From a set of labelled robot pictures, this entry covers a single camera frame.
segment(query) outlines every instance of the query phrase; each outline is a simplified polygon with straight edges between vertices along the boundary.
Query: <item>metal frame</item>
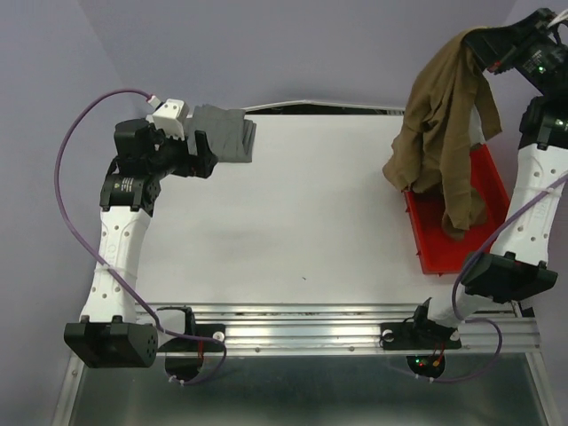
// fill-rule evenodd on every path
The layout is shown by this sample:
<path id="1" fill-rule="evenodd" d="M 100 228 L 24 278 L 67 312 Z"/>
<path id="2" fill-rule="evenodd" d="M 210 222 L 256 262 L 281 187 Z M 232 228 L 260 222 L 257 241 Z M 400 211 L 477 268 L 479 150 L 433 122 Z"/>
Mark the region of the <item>metal frame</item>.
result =
<path id="1" fill-rule="evenodd" d="M 192 305 L 198 323 L 224 323 L 225 344 L 230 357 L 287 356 L 370 356 L 404 355 L 411 351 L 385 351 L 378 345 L 378 324 L 402 320 L 412 315 L 414 304 L 277 304 L 277 305 Z M 474 316 L 495 320 L 503 331 L 503 352 L 525 353 L 546 421 L 561 425 L 560 415 L 540 355 L 540 335 L 536 320 L 521 318 L 516 305 L 506 304 L 500 312 Z M 138 322 L 150 322 L 138 307 Z M 497 337 L 492 327 L 480 324 L 460 326 L 463 348 L 457 354 L 491 353 Z M 188 353 L 168 354 L 186 356 Z M 59 396 L 54 426 L 68 425 L 79 390 L 83 363 L 73 355 L 69 361 Z"/>

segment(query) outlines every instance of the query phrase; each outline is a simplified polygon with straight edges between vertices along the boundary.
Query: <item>folded cloth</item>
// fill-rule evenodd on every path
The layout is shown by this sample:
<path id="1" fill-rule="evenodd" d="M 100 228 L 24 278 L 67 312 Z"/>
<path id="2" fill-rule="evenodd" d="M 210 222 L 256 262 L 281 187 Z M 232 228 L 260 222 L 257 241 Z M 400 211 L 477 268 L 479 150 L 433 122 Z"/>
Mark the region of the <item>folded cloth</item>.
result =
<path id="1" fill-rule="evenodd" d="M 256 124 L 244 117 L 242 109 L 225 110 L 212 105 L 196 107 L 192 118 L 185 122 L 189 154 L 197 154 L 194 133 L 202 130 L 207 133 L 209 148 L 219 162 L 252 162 Z"/>
<path id="2" fill-rule="evenodd" d="M 489 83 L 462 43 L 469 31 L 450 40 L 416 78 L 393 155 L 383 167 L 400 191 L 441 187 L 446 207 L 441 225 L 455 240 L 487 218 L 485 202 L 470 183 L 469 151 L 479 142 L 472 140 L 470 120 L 479 115 L 485 140 L 501 132 Z"/>

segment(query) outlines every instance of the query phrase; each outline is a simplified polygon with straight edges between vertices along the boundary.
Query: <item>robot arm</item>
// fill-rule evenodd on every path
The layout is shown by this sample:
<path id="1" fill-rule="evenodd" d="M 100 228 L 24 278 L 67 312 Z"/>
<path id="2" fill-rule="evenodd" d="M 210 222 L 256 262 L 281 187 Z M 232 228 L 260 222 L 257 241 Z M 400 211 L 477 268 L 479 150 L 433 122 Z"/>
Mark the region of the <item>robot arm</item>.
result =
<path id="1" fill-rule="evenodd" d="M 474 30 L 464 39 L 480 68 L 494 74 L 515 68 L 543 95 L 531 101 L 521 121 L 517 182 L 507 219 L 568 172 L 568 47 L 560 42 L 555 18 L 549 9 L 539 9 L 517 24 Z M 418 306 L 412 322 L 384 324 L 390 330 L 384 349 L 432 350 L 440 343 L 458 349 L 457 327 L 489 300 L 521 301 L 552 288 L 557 274 L 547 268 L 548 238 L 563 187 L 514 220 L 490 252 L 465 271 L 455 307 L 449 297 L 431 298 Z"/>
<path id="2" fill-rule="evenodd" d="M 115 127 L 118 155 L 100 194 L 99 253 L 107 264 L 95 268 L 80 322 L 67 324 L 64 334 L 67 345 L 88 367 L 149 367 L 159 344 L 164 343 L 159 342 L 155 327 L 136 323 L 134 300 L 108 269 L 113 268 L 135 288 L 160 180 L 169 174 L 208 178 L 217 164 L 202 131 L 195 132 L 197 155 L 189 154 L 184 133 L 188 112 L 185 102 L 168 99 L 146 119 L 119 122 Z M 171 317 L 171 312 L 164 315 Z M 179 327 L 169 328 L 183 332 L 185 316 L 177 318 Z"/>

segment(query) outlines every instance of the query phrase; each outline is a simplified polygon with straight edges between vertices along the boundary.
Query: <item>gray backdrop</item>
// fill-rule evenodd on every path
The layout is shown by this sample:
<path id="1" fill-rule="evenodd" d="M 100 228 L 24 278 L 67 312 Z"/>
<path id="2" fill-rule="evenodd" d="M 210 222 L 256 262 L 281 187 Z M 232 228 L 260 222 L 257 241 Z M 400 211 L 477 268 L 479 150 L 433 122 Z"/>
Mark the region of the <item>gray backdrop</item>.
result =
<path id="1" fill-rule="evenodd" d="M 125 85 L 192 104 L 248 107 L 318 99 L 402 107 L 417 72 L 464 28 L 514 22 L 536 0 L 51 0 L 5 2 L 0 17 L 2 197 L 0 423 L 48 424 L 68 351 L 65 322 L 83 306 L 93 262 L 72 240 L 52 195 L 60 139 L 79 110 Z M 560 12 L 564 2 L 544 5 Z M 505 132 L 492 144 L 514 184 L 520 115 L 534 90 L 517 73 L 490 79 Z M 128 98 L 89 116 L 66 157 L 64 194 L 93 243 L 101 171 Z M 557 288 L 535 301 L 560 408 L 566 401 L 561 258 L 566 200 L 550 241 Z"/>

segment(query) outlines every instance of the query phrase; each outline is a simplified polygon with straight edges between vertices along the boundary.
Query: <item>screw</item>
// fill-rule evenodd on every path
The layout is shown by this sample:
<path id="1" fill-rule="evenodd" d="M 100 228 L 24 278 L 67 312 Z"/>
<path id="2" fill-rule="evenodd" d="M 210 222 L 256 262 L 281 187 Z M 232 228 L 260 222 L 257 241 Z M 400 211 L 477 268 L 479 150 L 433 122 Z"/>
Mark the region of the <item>screw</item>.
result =
<path id="1" fill-rule="evenodd" d="M 219 342 L 223 342 L 225 340 L 225 335 L 221 331 L 216 331 L 213 333 L 213 338 Z"/>

